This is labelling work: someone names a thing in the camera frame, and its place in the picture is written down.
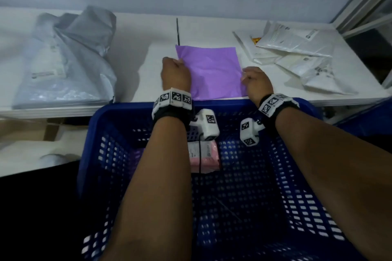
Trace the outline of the crumpled white plastic pouch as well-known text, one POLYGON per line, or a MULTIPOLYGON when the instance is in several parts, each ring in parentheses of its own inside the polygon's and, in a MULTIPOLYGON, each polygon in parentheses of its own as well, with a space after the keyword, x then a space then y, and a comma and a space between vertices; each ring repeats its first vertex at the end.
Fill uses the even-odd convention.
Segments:
POLYGON ((341 95, 358 94, 351 86, 335 77, 330 65, 317 66, 307 70, 300 76, 300 80, 303 86, 315 90, 341 95))

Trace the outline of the cardboard box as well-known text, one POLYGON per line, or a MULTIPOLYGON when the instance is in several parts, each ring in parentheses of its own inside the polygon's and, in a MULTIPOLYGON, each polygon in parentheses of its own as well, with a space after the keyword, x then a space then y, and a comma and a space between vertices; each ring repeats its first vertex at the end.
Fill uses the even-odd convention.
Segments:
POLYGON ((0 118, 0 143, 17 141, 54 142, 65 120, 65 118, 0 118))

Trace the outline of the person's left hand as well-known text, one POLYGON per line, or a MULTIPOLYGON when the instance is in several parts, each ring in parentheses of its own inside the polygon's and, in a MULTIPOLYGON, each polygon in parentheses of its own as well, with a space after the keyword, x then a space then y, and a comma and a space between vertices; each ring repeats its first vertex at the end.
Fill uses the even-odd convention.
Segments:
POLYGON ((170 57, 162 59, 161 80, 164 91, 175 88, 190 92, 192 79, 189 69, 185 65, 175 66, 170 57))

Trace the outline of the left wrist tracker band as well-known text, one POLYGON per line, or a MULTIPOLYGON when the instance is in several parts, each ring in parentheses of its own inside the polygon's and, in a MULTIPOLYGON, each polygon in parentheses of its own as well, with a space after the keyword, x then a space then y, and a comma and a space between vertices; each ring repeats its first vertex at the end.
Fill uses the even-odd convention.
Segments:
POLYGON ((192 95, 190 92, 170 88, 163 91, 154 102, 151 113, 153 125, 163 117, 169 116, 180 120, 186 130, 189 130, 193 115, 192 95))

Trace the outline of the person's left forearm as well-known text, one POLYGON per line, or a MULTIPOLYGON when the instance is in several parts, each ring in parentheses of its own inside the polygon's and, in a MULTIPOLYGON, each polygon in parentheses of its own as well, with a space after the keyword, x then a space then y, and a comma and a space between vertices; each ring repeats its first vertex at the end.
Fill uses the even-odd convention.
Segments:
POLYGON ((155 123, 100 261, 191 261, 193 210, 187 132, 155 123))

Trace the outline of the white metal frame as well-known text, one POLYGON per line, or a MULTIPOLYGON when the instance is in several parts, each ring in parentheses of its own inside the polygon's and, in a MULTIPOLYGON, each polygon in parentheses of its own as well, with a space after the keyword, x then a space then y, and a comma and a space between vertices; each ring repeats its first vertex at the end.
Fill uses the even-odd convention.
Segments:
POLYGON ((331 23, 348 39, 392 23, 392 0, 351 0, 331 23))

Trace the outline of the small white printed pouch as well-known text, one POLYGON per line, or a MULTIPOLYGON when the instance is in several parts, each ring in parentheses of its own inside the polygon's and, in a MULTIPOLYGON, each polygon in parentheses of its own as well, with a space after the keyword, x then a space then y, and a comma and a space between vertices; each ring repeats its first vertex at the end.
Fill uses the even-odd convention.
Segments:
POLYGON ((331 62, 331 57, 291 54, 278 59, 275 64, 298 77, 302 77, 308 71, 331 62))

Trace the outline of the right wrist tracker band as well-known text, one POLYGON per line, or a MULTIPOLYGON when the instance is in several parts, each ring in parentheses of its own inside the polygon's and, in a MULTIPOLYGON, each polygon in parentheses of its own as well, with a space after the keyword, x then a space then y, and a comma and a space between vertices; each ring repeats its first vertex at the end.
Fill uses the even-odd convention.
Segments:
POLYGON ((258 111, 262 115, 262 124, 265 128, 274 129, 276 118, 285 108, 300 110, 299 103, 284 94, 269 94, 260 100, 258 111))

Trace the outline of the white mailer pouch orange mark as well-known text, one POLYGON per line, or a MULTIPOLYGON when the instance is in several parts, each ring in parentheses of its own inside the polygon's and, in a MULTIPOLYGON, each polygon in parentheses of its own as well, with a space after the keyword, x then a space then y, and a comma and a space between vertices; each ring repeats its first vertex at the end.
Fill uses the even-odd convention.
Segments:
POLYGON ((248 58, 258 65, 274 64, 286 55, 282 51, 256 46, 264 36, 263 30, 260 28, 256 30, 233 31, 233 34, 238 39, 248 58))

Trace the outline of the wrist tracker band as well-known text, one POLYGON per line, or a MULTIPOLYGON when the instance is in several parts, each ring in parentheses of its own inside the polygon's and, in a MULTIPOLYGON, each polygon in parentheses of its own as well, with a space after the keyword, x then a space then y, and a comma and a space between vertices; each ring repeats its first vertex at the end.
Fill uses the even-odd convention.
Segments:
POLYGON ((276 118, 285 108, 300 110, 299 103, 284 94, 269 94, 260 100, 258 111, 262 115, 262 124, 265 128, 274 129, 276 118))
POLYGON ((186 130, 189 130, 193 115, 192 95, 190 92, 170 88, 163 91, 154 102, 151 113, 153 125, 163 117, 169 116, 180 120, 186 130))

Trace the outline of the purple plastic mailer bag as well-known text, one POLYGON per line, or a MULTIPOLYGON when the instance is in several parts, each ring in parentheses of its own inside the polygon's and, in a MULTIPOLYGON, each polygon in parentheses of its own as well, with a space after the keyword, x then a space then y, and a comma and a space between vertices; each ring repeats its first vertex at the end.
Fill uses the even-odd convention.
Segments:
POLYGON ((177 56, 189 69, 193 100, 215 100, 247 96, 241 83, 242 68, 235 47, 200 48, 175 46, 177 56))

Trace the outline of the blue plastic basket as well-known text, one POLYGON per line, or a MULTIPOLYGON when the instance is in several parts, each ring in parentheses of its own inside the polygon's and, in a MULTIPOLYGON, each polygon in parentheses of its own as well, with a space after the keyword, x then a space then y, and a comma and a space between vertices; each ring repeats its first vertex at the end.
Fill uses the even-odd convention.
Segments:
MULTIPOLYGON (((98 261, 152 130, 153 104, 109 104, 91 118, 77 176, 78 261, 98 261)), ((249 100, 195 101, 211 109, 220 170, 192 174, 194 261, 366 261, 320 203, 279 137, 245 146, 240 123, 260 118, 249 100)))

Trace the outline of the person's right hand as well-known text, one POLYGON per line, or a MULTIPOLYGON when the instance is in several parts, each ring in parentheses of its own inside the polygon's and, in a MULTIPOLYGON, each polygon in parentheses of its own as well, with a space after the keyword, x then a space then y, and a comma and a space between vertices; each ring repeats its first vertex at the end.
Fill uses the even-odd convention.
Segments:
POLYGON ((263 97, 274 93, 272 83, 267 74, 259 67, 249 66, 245 68, 252 69, 252 80, 242 84, 246 87, 248 98, 258 108, 263 97))

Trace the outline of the person's right forearm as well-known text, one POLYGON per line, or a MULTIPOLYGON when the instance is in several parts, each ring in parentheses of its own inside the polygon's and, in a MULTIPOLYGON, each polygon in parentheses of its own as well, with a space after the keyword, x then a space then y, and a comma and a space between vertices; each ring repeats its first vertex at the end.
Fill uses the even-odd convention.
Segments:
POLYGON ((370 261, 392 261, 392 154, 291 107, 275 126, 347 239, 370 261))

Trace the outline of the grey plastic mailer bag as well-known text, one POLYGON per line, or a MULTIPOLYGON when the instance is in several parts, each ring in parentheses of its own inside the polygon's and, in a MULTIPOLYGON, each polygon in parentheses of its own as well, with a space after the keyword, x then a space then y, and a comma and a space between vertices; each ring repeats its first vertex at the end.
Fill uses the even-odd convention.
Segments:
POLYGON ((87 6, 80 14, 40 14, 23 51, 25 72, 12 108, 112 101, 117 77, 107 53, 115 31, 115 14, 100 7, 87 6))

